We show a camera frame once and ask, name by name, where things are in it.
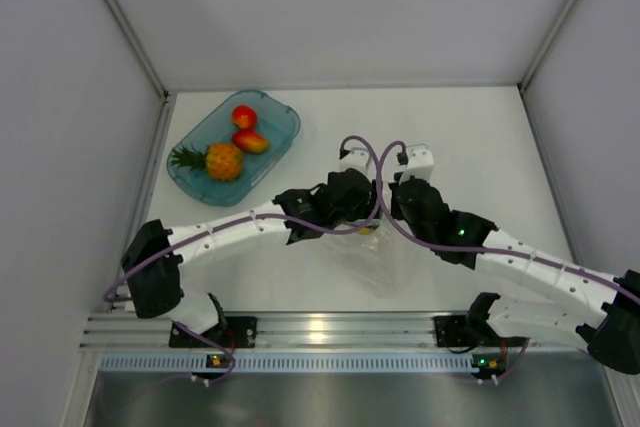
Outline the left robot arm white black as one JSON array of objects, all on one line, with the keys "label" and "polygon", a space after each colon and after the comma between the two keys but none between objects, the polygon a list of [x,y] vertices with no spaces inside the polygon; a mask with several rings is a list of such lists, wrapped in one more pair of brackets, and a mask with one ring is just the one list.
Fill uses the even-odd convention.
[{"label": "left robot arm white black", "polygon": [[188,275],[259,248],[342,235],[368,219],[375,202],[372,180],[348,168],[329,173],[316,187],[289,189],[217,221],[182,227],[148,221],[122,258],[134,312],[144,320],[167,317],[202,345],[215,346],[226,333],[223,309],[213,294],[189,288]]}]

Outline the fake red apple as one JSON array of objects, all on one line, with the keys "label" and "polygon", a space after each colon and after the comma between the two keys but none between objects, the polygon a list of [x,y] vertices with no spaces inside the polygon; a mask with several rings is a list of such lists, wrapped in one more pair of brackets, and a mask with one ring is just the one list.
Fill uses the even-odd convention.
[{"label": "fake red apple", "polygon": [[241,104],[231,112],[231,120],[239,130],[253,130],[258,123],[258,115],[250,106]]}]

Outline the fake pineapple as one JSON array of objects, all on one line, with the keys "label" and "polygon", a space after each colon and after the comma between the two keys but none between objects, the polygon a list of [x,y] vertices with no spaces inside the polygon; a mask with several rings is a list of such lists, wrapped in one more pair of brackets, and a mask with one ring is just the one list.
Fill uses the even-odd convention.
[{"label": "fake pineapple", "polygon": [[172,150],[169,162],[177,168],[201,172],[216,181],[230,182],[241,175],[244,154],[231,143],[214,143],[204,150],[179,146]]}]

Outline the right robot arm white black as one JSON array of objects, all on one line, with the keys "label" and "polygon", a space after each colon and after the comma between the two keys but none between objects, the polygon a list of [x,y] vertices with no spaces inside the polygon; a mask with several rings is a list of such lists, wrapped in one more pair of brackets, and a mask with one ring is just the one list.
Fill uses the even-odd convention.
[{"label": "right robot arm white black", "polygon": [[639,372],[639,274],[598,272],[545,254],[470,212],[451,209],[429,182],[391,185],[401,233],[441,260],[512,283],[514,295],[482,292],[466,315],[468,335],[541,340],[580,349],[619,373]]}]

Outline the clear zip top bag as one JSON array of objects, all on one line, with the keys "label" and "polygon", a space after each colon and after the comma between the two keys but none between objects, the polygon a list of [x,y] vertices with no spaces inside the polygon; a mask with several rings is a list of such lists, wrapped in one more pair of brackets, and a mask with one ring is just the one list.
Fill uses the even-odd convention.
[{"label": "clear zip top bag", "polygon": [[325,257],[375,297],[394,297],[405,280],[402,238],[388,220],[368,227],[376,231],[370,235],[356,232],[327,237]]}]

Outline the fake red yellow mango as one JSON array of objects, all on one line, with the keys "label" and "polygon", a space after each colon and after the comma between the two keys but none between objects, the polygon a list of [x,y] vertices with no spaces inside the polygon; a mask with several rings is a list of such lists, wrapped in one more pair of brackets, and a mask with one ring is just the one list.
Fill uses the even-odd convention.
[{"label": "fake red yellow mango", "polygon": [[270,147],[268,139],[250,129],[236,131],[231,137],[232,143],[243,152],[259,155]]}]

